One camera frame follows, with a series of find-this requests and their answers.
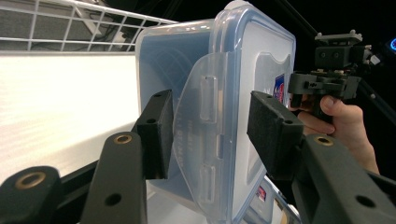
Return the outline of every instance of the white surface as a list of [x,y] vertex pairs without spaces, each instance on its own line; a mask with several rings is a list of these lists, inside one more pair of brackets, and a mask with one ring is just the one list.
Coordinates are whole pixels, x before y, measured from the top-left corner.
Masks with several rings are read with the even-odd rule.
[[38,165],[67,175],[137,117],[134,55],[2,55],[0,183]]

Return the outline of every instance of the container lid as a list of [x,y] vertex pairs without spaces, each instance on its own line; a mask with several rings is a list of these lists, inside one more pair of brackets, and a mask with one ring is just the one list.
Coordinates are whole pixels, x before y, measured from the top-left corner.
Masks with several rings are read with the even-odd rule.
[[[287,105],[289,94],[284,86],[294,63],[294,36],[251,4],[235,2],[236,7],[228,5],[201,26],[208,33],[192,31],[191,27],[197,27],[194,22],[188,29],[186,23],[156,28],[161,30],[157,35],[173,39],[172,44],[178,46],[180,37],[190,39],[178,49],[184,56],[197,45],[207,44],[207,53],[194,63],[183,84],[177,85],[183,88],[174,95],[173,156],[185,179],[180,186],[188,187],[190,199],[211,223],[238,222],[255,195],[265,168],[247,135],[250,93],[265,91]],[[169,27],[177,33],[169,32]],[[152,78],[146,86],[140,82],[141,94],[143,88],[156,86],[156,80]],[[175,87],[163,83],[162,88]],[[183,190],[177,183],[172,186],[166,191],[177,200],[189,199],[179,195]]]

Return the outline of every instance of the blue light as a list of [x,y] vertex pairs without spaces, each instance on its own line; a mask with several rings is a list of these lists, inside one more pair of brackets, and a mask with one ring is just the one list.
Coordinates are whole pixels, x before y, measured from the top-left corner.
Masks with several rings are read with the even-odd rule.
[[391,42],[390,42],[390,48],[393,50],[396,50],[396,38],[394,38]]

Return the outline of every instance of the finger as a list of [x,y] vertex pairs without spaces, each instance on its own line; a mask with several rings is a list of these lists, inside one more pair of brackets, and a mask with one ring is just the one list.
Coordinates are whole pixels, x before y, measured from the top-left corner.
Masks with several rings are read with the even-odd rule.
[[306,127],[315,130],[317,133],[331,134],[335,131],[335,128],[332,124],[318,119],[305,111],[302,111],[298,115],[298,119],[302,121]]
[[339,118],[344,122],[357,122],[363,118],[363,112],[360,107],[345,105],[341,100],[329,95],[321,99],[320,108],[325,114]]

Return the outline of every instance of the black metal arm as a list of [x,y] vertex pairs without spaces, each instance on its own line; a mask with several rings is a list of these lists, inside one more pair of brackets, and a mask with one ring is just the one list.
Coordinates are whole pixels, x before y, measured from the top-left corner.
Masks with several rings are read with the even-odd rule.
[[396,223],[395,182],[370,177],[336,139],[304,137],[303,127],[271,95],[251,94],[247,134],[268,175],[292,181],[303,223]]
[[99,161],[62,184],[52,167],[8,178],[0,188],[0,223],[147,223],[146,179],[167,178],[172,103],[171,91],[154,94],[131,132],[108,137]]

